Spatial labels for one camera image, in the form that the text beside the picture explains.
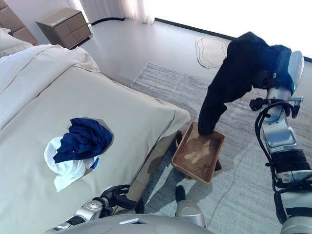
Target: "white bedsheet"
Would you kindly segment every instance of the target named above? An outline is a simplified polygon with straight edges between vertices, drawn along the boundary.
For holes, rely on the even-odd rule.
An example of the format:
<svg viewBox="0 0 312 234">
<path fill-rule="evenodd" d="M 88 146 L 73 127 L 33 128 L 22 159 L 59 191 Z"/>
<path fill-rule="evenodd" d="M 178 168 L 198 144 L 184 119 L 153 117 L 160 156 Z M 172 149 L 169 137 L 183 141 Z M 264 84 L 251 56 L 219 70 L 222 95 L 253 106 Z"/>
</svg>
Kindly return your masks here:
<svg viewBox="0 0 312 234">
<path fill-rule="evenodd" d="M 82 48 L 39 45 L 0 60 L 0 130 L 33 98 L 72 66 L 98 71 Z"/>
<path fill-rule="evenodd" d="M 57 193 L 56 174 L 43 152 L 52 138 L 68 131 L 74 117 L 102 119 L 114 141 L 95 170 Z M 157 141 L 189 121 L 185 110 L 101 73 L 66 69 L 0 131 L 1 233 L 42 233 L 106 187 L 132 183 Z"/>
</svg>

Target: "pillow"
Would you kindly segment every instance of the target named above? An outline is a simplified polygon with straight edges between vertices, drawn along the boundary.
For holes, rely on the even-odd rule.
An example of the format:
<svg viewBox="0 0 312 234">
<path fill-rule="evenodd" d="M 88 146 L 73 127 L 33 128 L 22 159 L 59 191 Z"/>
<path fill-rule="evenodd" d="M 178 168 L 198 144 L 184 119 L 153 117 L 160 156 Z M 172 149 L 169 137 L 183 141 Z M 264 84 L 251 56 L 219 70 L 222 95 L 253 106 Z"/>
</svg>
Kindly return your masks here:
<svg viewBox="0 0 312 234">
<path fill-rule="evenodd" d="M 14 54 L 33 46 L 32 44 L 16 39 L 9 35 L 10 29 L 0 28 L 0 57 Z"/>
</svg>

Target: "white floor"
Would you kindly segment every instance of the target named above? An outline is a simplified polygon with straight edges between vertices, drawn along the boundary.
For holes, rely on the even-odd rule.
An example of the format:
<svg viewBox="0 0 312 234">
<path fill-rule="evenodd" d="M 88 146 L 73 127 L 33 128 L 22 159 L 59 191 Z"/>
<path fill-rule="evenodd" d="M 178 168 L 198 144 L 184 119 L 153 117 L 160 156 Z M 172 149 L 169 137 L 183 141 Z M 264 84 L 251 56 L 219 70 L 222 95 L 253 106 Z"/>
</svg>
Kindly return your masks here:
<svg viewBox="0 0 312 234">
<path fill-rule="evenodd" d="M 206 34 L 155 22 L 105 21 L 92 26 L 93 37 L 82 45 L 100 70 L 130 84 L 148 62 L 193 76 L 215 75 L 217 70 L 197 61 L 195 40 Z M 312 63 L 305 62 L 296 95 L 305 96 L 302 106 L 312 110 Z"/>
</svg>

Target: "brown basket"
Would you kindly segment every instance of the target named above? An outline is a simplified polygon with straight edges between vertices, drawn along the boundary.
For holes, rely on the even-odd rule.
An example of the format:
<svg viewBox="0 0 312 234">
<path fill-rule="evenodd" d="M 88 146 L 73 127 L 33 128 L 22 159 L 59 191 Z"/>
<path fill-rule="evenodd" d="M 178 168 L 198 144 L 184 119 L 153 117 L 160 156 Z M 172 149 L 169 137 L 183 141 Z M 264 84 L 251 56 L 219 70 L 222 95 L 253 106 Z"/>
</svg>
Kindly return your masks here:
<svg viewBox="0 0 312 234">
<path fill-rule="evenodd" d="M 206 136 L 200 136 L 197 131 L 197 124 L 192 122 L 171 163 L 186 176 L 198 182 L 209 184 L 212 181 L 214 171 L 222 168 L 218 155 L 224 138 L 223 134 L 216 131 Z"/>
</svg>

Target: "brown nightstand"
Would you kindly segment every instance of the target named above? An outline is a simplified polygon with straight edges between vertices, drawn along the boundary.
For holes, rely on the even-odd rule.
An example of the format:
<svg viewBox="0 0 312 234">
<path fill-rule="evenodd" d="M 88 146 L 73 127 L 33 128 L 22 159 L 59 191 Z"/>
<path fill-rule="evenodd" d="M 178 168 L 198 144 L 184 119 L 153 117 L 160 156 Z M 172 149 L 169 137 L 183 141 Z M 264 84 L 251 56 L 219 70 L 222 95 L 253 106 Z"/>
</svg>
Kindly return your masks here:
<svg viewBox="0 0 312 234">
<path fill-rule="evenodd" d="M 63 8 L 36 21 L 51 44 L 68 49 L 90 37 L 91 32 L 81 11 Z"/>
</svg>

